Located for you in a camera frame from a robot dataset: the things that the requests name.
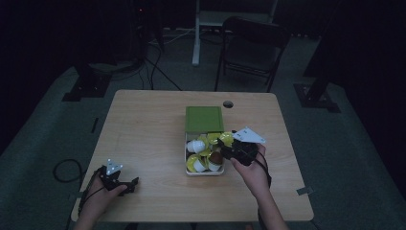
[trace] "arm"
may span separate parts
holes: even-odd
[[[112,191],[108,191],[104,188],[98,173],[89,189],[89,198],[83,205],[74,230],[91,230],[111,201],[125,189],[126,186],[122,185]]]
[[[259,153],[265,155],[266,148],[258,144]],[[257,155],[257,160],[264,164],[264,160]],[[269,191],[268,180],[263,168],[256,162],[246,167],[241,165],[235,158],[231,159],[233,166],[241,174],[245,184],[257,200],[259,212],[268,230],[288,229],[282,215]]]

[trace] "small hole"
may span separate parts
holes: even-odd
[[[232,108],[234,106],[234,104],[231,101],[225,101],[223,103],[223,106],[226,108]]]

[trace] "open box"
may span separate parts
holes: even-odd
[[[221,107],[219,106],[187,106],[185,123],[185,169],[190,176],[199,175],[221,175],[224,173],[224,159],[217,171],[208,168],[209,152],[215,150],[215,145],[210,144],[208,136],[216,136],[224,132]],[[199,140],[205,143],[205,150],[195,153],[188,150],[188,143]],[[203,172],[196,172],[192,164],[197,160],[202,160],[206,169]]]

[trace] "wooden table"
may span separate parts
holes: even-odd
[[[233,108],[223,107],[231,101]],[[257,203],[229,161],[220,176],[185,172],[188,105],[221,106],[225,130],[249,127],[266,140],[271,192],[285,220],[311,220],[305,186],[275,95],[265,93],[120,90],[116,93],[84,178],[108,158],[122,163],[121,181],[139,176],[134,194],[118,197],[101,221],[257,221]],[[72,212],[78,218],[79,199]]]

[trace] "dark background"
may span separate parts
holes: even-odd
[[[123,44],[136,42],[133,26],[156,19],[129,11],[130,2],[0,1],[1,152],[63,71],[75,63],[125,57]],[[162,27],[194,27],[194,1],[150,2],[157,4],[148,9],[160,13]],[[202,0],[201,10],[260,12],[270,4]],[[322,38],[305,75],[345,88],[404,196],[405,12],[405,4],[395,0],[286,0],[279,1],[274,19],[293,35]]]

